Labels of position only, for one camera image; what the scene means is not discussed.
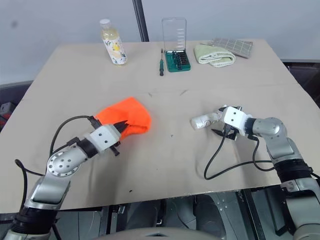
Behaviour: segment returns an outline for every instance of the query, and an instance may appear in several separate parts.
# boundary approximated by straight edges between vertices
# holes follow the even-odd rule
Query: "white wall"
[[[320,0],[142,0],[150,41],[185,17],[187,40],[263,38],[282,60],[320,60]]]
[[[59,44],[99,43],[102,18],[141,41],[131,0],[0,0],[0,85],[34,80]]]

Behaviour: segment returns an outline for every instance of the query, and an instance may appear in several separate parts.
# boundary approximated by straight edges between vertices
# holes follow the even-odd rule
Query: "beige tabletop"
[[[81,165],[63,209],[278,184],[275,171],[261,172],[252,165],[204,180],[204,168],[221,138],[209,128],[193,130],[190,119],[224,104],[241,105],[256,118],[281,119],[304,160],[320,173],[320,110],[269,45],[254,40],[250,59],[237,57],[231,66],[214,68],[196,62],[196,44],[187,42],[191,71],[170,73],[165,67],[162,77],[161,42],[125,43],[125,66],[113,65],[103,44],[58,47],[0,134],[0,213],[19,210],[23,176],[14,159],[44,173],[60,123],[76,115],[94,115],[129,96],[149,111],[150,131],[124,139],[117,157],[107,151]],[[63,128],[56,147],[90,131],[86,120],[75,120]],[[254,143],[244,137],[226,140],[208,173],[250,161],[253,148]],[[257,160],[268,159],[262,141]],[[28,190],[37,179],[28,175]]]

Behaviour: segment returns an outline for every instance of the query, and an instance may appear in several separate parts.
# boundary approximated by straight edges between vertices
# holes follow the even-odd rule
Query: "bottle cap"
[[[110,26],[111,26],[111,21],[110,21],[110,19],[101,19],[100,20],[100,25],[101,25],[101,27],[102,28],[109,28]]]

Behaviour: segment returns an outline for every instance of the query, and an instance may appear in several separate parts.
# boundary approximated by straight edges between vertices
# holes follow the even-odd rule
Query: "robotic arm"
[[[304,162],[287,129],[275,117],[252,118],[234,107],[225,107],[220,121],[244,136],[262,137],[285,193],[283,213],[293,239],[320,239],[320,182]]]
[[[5,240],[47,240],[58,210],[67,195],[72,176],[80,165],[96,154],[116,150],[125,122],[101,125],[68,150],[55,152],[47,161],[46,173],[36,182],[24,207],[16,215]]]

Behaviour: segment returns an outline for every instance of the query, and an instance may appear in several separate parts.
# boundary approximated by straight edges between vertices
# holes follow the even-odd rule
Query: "bottle label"
[[[120,37],[114,40],[104,40],[103,41],[110,58],[114,64],[125,64],[127,61],[127,55],[125,52],[124,45]]]

